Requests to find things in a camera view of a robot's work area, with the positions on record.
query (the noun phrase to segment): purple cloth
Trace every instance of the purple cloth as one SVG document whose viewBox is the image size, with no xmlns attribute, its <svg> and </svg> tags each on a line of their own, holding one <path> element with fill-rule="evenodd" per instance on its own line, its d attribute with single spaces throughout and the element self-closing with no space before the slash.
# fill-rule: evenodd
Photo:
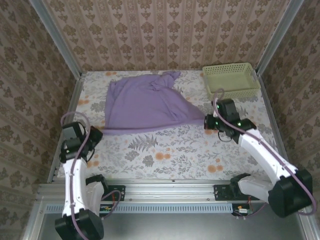
<svg viewBox="0 0 320 240">
<path fill-rule="evenodd" d="M 126 77 L 111 82 L 104 134 L 145 133 L 183 124 L 204 124 L 204 114 L 172 89 L 179 71 Z"/>
</svg>

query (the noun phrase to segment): light green basket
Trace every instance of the light green basket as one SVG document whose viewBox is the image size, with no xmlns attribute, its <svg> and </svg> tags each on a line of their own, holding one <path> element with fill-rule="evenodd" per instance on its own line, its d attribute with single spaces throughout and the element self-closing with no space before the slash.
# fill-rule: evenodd
<svg viewBox="0 0 320 240">
<path fill-rule="evenodd" d="M 261 87 L 248 62 L 205 66 L 202 70 L 210 101 L 220 88 L 224 89 L 223 99 L 239 99 L 255 96 Z"/>
</svg>

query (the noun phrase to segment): floral tablecloth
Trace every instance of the floral tablecloth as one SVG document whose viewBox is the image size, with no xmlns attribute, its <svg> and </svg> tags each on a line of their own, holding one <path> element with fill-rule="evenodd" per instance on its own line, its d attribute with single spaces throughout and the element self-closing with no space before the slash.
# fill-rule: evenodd
<svg viewBox="0 0 320 240">
<path fill-rule="evenodd" d="M 76 110 L 85 113 L 91 125 L 103 128 L 110 82 L 130 76 L 161 73 L 162 71 L 88 72 Z M 202 71 L 181 71 L 174 88 L 205 114 L 213 112 Z M 234 101 L 240 117 L 251 119 L 263 137 L 275 148 L 261 92 L 254 97 Z M 103 174 L 106 178 L 114 179 L 229 180 L 241 173 L 267 178 L 256 160 L 233 141 L 221 142 L 216 132 L 204 130 L 202 125 L 182 125 L 140 134 L 104 135 L 92 160 L 88 162 L 86 175 Z M 62 166 L 58 177 L 64 177 Z"/>
</svg>

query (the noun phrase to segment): purple cable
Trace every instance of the purple cable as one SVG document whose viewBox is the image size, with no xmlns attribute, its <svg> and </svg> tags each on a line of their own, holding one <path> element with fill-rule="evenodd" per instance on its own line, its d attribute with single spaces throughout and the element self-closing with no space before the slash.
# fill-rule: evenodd
<svg viewBox="0 0 320 240">
<path fill-rule="evenodd" d="M 218 97 L 218 92 L 222 92 L 220 98 Z M 293 179 L 300 185 L 300 187 L 305 191 L 305 193 L 308 195 L 308 197 L 310 198 L 311 202 L 312 202 L 312 211 L 311 212 L 298 212 L 298 214 L 300 215 L 304 215 L 304 216 L 309 216 L 309 215 L 313 215 L 315 214 L 315 212 L 317 211 L 317 202 L 314 198 L 314 196 L 312 196 L 311 192 L 307 189 L 307 187 L 299 180 L 299 178 L 297 178 L 297 176 L 286 166 L 286 164 L 268 147 L 268 145 L 266 145 L 263 141 L 260 141 L 260 139 L 258 137 L 256 137 L 255 135 L 251 134 L 250 132 L 244 131 L 241 128 L 238 128 L 236 126 L 233 126 L 231 123 L 227 122 L 220 114 L 217 108 L 217 101 L 219 99 L 222 99 L 223 96 L 225 94 L 225 91 L 223 88 L 219 88 L 213 96 L 213 109 L 215 111 L 215 113 L 217 114 L 217 116 L 221 119 L 221 121 L 223 121 L 226 125 L 228 125 L 229 127 L 239 131 L 240 133 L 243 134 L 247 134 L 250 137 L 252 137 L 253 139 L 257 140 L 259 144 L 261 144 L 262 146 L 264 146 L 264 148 L 279 162 L 279 164 L 285 169 L 287 170 L 287 172 L 293 177 Z"/>
</svg>

